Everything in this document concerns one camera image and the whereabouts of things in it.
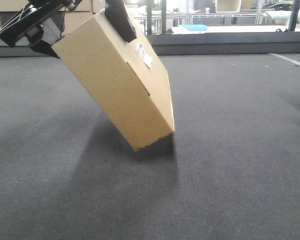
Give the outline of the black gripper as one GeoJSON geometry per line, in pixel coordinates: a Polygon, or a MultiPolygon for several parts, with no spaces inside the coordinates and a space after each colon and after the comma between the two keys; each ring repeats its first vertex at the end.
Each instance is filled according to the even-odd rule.
{"type": "Polygon", "coordinates": [[[29,0],[0,27],[0,39],[13,48],[27,37],[31,50],[59,59],[52,49],[65,30],[65,14],[59,10],[66,8],[72,12],[80,3],[80,0],[29,0]]]}

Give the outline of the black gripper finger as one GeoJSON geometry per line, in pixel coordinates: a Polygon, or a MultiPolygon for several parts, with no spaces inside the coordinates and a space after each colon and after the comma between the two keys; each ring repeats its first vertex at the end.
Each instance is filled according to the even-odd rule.
{"type": "Polygon", "coordinates": [[[122,0],[106,0],[104,14],[125,42],[130,43],[137,38],[136,29],[122,0]]]}

